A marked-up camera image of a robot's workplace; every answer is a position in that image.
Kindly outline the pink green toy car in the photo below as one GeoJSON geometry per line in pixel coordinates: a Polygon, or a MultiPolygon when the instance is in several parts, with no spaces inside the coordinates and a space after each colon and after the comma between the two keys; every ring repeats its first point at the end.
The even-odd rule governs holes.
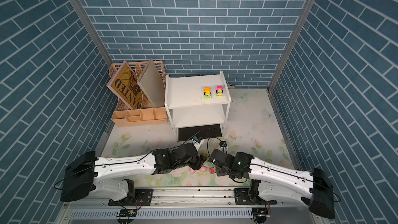
{"type": "Polygon", "coordinates": [[[223,97],[223,86],[217,86],[216,88],[216,96],[223,97]]]}

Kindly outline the orange green toy car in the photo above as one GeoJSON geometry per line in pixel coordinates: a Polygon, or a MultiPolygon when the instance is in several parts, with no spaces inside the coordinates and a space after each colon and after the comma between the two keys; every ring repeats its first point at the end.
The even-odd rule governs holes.
{"type": "Polygon", "coordinates": [[[211,99],[211,89],[209,87],[205,87],[204,89],[204,98],[211,99]]]}

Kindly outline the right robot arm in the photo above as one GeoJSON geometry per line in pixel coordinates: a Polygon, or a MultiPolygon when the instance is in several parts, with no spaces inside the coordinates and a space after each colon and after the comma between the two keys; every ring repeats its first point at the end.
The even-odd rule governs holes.
{"type": "Polygon", "coordinates": [[[308,207],[313,214],[335,218],[334,189],[327,174],[318,168],[297,171],[265,162],[253,155],[236,155],[215,149],[209,161],[230,179],[248,179],[254,186],[251,199],[265,201],[293,200],[308,207]]]}

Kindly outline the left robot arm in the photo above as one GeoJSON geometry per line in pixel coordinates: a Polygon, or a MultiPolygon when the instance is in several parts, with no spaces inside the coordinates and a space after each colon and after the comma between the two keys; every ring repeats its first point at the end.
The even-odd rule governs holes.
{"type": "Polygon", "coordinates": [[[88,196],[116,202],[133,200],[134,182],[129,176],[169,174],[184,167],[197,171],[205,161],[206,157],[191,143],[124,158],[97,157],[94,151],[89,151],[66,167],[60,200],[73,202],[88,196]]]}

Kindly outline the floral table mat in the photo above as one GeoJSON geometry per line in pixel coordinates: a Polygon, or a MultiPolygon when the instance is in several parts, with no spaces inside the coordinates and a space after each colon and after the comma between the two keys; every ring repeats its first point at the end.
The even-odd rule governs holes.
{"type": "MultiPolygon", "coordinates": [[[[294,169],[266,90],[231,89],[228,121],[221,140],[228,144],[228,153],[245,152],[266,162],[294,169]]],[[[119,158],[146,155],[156,148],[179,145],[169,122],[132,127],[113,127],[102,151],[102,156],[119,158]]],[[[227,176],[210,174],[213,165],[204,163],[206,172],[190,173],[190,167],[180,168],[170,174],[133,175],[137,187],[181,186],[235,186],[248,185],[243,179],[230,180],[227,176]]]]}

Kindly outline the peach desk file organizer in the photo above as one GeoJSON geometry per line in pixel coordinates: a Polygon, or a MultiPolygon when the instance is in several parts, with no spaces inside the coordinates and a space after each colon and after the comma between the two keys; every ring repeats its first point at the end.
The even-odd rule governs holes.
{"type": "Polygon", "coordinates": [[[162,61],[113,63],[109,69],[107,87],[118,97],[112,121],[118,127],[162,124],[167,122],[164,106],[154,106],[141,88],[144,79],[166,86],[162,61]]]}

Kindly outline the white three-tier shelf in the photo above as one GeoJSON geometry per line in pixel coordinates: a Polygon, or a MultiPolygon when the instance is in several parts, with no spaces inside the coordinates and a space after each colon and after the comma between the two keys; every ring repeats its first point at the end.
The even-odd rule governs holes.
{"type": "Polygon", "coordinates": [[[167,76],[165,90],[166,112],[180,142],[193,136],[205,139],[223,136],[231,96],[222,71],[215,75],[167,76]],[[223,97],[216,96],[217,86],[223,86],[223,97]],[[205,87],[211,89],[211,99],[204,98],[205,87]]]}

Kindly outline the beige board book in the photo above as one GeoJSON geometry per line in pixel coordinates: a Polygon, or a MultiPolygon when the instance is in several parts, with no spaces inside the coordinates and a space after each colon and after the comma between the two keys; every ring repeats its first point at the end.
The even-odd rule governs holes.
{"type": "Polygon", "coordinates": [[[162,64],[153,59],[137,65],[137,83],[143,93],[141,108],[164,107],[165,84],[161,76],[162,64]]]}

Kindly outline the wanted poster book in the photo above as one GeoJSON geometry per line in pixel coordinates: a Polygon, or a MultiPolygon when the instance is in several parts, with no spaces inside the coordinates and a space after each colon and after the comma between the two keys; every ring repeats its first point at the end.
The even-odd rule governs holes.
{"type": "Polygon", "coordinates": [[[138,74],[133,65],[130,65],[127,60],[122,63],[114,63],[109,74],[110,81],[107,83],[107,87],[128,109],[140,109],[143,102],[143,93],[137,83],[138,74]]]}

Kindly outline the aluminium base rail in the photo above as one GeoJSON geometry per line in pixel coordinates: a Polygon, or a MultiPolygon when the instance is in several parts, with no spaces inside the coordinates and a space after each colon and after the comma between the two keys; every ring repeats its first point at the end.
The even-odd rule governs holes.
{"type": "Polygon", "coordinates": [[[143,206],[226,206],[293,205],[312,208],[320,199],[319,188],[299,181],[293,188],[254,181],[248,187],[166,187],[134,186],[132,180],[107,180],[87,186],[64,186],[61,202],[105,200],[108,205],[143,206]]]}

